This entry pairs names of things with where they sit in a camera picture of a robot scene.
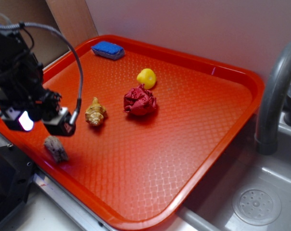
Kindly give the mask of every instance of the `gray sink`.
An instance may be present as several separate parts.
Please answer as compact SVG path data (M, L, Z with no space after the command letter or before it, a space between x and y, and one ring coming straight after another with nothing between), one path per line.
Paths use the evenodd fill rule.
M291 128L280 124L278 151L261 155L254 148L255 121L236 136L184 206L223 231L291 231Z

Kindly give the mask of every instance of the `drain cover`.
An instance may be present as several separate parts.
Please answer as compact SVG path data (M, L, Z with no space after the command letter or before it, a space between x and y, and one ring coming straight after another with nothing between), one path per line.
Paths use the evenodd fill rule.
M280 215L281 201L278 195L263 185L246 185L233 196L236 215L251 225L267 225Z

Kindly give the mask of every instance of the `conch shell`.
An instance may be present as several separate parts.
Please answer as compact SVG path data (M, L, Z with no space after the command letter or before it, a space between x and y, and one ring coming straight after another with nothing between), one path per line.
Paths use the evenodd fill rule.
M86 121L92 126L99 126L102 124L103 119L107 116L107 110L104 106L100 105L96 97L86 110Z

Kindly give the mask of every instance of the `gray faucet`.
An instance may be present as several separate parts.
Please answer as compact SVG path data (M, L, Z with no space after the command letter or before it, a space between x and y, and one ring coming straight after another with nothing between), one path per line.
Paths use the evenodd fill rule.
M255 144L257 152L273 154L278 148L278 126L282 109L284 121L291 126L291 42L284 48L266 84L258 113Z

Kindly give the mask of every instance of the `sponge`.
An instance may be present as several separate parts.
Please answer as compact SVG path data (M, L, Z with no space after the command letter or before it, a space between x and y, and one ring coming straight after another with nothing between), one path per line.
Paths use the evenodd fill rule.
M112 60L118 60L122 58L125 54L123 47L120 47L119 45L107 41L101 41L97 43L95 46L92 46L91 48L94 54Z

